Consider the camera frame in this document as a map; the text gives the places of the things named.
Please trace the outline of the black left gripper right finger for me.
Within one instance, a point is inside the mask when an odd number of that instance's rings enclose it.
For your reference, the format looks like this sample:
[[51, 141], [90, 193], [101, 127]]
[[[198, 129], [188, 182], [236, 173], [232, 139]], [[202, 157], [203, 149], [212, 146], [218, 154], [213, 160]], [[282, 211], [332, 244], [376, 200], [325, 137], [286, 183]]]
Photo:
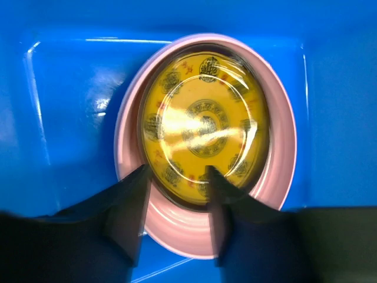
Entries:
[[376, 208], [273, 209], [208, 166], [210, 232], [223, 282], [375, 282]]

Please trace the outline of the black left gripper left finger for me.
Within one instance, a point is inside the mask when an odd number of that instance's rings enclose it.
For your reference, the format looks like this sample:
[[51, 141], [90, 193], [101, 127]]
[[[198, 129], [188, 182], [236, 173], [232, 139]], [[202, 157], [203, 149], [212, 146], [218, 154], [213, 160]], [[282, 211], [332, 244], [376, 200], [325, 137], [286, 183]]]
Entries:
[[1, 212], [2, 282], [130, 282], [150, 196], [142, 165], [52, 216]]

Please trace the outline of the yellow patterned small plate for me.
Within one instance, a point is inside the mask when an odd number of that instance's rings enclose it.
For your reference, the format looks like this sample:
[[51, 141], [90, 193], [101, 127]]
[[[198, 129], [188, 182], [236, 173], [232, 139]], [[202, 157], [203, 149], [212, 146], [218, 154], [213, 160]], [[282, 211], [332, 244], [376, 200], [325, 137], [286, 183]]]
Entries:
[[203, 212], [207, 166], [250, 192], [270, 143], [264, 91], [250, 64], [220, 44], [192, 44], [152, 72], [138, 109], [138, 141], [157, 189], [170, 202]]

